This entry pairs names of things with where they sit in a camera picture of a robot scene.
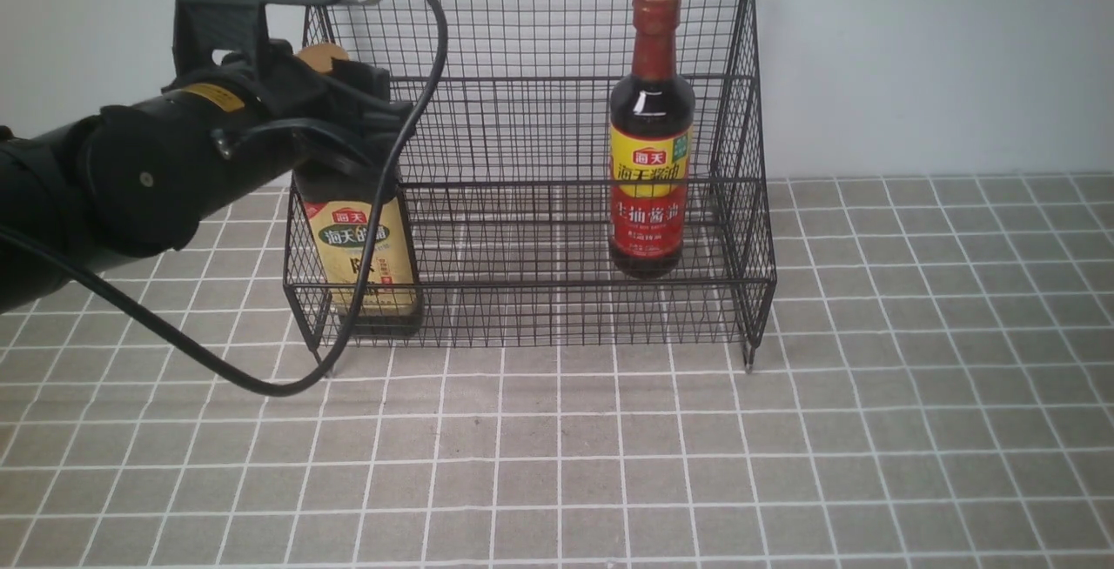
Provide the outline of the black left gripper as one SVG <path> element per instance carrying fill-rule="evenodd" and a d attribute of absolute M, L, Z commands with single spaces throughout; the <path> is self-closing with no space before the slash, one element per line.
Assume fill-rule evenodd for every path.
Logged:
<path fill-rule="evenodd" d="M 335 45 L 294 53 L 252 38 L 215 63 L 214 46 L 179 38 L 164 94 L 168 177 L 277 177 L 306 161 L 363 177 L 414 133 L 414 105 L 393 101 L 385 72 Z"/>

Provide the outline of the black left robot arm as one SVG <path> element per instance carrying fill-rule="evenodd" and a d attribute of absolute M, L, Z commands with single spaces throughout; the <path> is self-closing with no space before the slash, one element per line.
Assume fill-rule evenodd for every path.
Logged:
<path fill-rule="evenodd" d="M 33 138 L 3 133 L 3 228 L 95 272 L 186 247 L 202 220 L 303 164 L 385 163 L 413 104 L 338 45 L 268 47 Z"/>

